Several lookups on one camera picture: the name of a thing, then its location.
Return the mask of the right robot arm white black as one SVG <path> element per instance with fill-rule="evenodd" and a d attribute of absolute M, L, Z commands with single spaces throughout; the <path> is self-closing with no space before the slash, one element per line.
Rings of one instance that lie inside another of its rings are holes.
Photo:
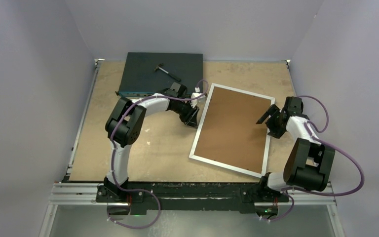
<path fill-rule="evenodd" d="M 287 97 L 283 108 L 271 105 L 257 123 L 267 126 L 269 136 L 279 139 L 289 133 L 295 142 L 284 170 L 267 173 L 266 182 L 258 186 L 260 199 L 269 201 L 276 196 L 277 191 L 287 188 L 325 190 L 335 150 L 317 140 L 309 117 L 303 113 L 301 98 Z"/>

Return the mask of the dark network switch box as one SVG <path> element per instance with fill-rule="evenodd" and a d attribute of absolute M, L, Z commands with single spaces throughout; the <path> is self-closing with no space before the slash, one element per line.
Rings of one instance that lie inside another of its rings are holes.
<path fill-rule="evenodd" d="M 199 53 L 129 52 L 116 95 L 146 97 L 169 88 L 176 81 L 162 71 L 154 72 L 160 63 L 182 79 L 179 83 L 187 87 L 186 97 L 190 98 L 203 79 L 203 55 Z"/>

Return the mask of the small black-handled hammer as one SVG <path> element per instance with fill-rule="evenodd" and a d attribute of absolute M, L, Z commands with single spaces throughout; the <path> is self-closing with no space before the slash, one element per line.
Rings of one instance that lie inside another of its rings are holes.
<path fill-rule="evenodd" d="M 169 77 L 171 77 L 173 80 L 175 80 L 175 81 L 177 81 L 177 82 L 181 82 L 181 81 L 182 81 L 182 79 L 181 79 L 180 77 L 178 77 L 177 75 L 172 74 L 172 73 L 170 73 L 169 71 L 165 70 L 165 69 L 163 68 L 163 66 L 164 66 L 163 63 L 158 64 L 158 65 L 155 67 L 154 72 L 156 72 L 156 71 L 162 71 L 162 72 L 164 72 L 165 74 L 167 74 Z"/>

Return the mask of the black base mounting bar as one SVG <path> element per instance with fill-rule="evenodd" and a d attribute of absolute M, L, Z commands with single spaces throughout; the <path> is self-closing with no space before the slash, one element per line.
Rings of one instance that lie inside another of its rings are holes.
<path fill-rule="evenodd" d="M 260 212 L 257 203 L 288 203 L 289 199 L 266 186 L 263 181 L 226 182 L 138 182 L 127 181 L 127 192 L 116 195 L 97 187 L 96 202 L 124 203 L 132 215 L 145 215 L 148 210 L 238 211 Z"/>

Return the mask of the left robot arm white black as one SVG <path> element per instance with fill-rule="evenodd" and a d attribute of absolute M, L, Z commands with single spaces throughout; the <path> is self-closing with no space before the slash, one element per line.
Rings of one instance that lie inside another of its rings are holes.
<path fill-rule="evenodd" d="M 112 149 L 110 169 L 104 179 L 110 198 L 121 202 L 127 197 L 130 151 L 141 133 L 144 119 L 156 113 L 173 111 L 184 125 L 197 128 L 197 104 L 205 97 L 206 92 L 201 92 L 199 86 L 195 87 L 191 97 L 187 97 L 187 87 L 175 82 L 151 96 L 133 100 L 119 98 L 105 125 Z"/>

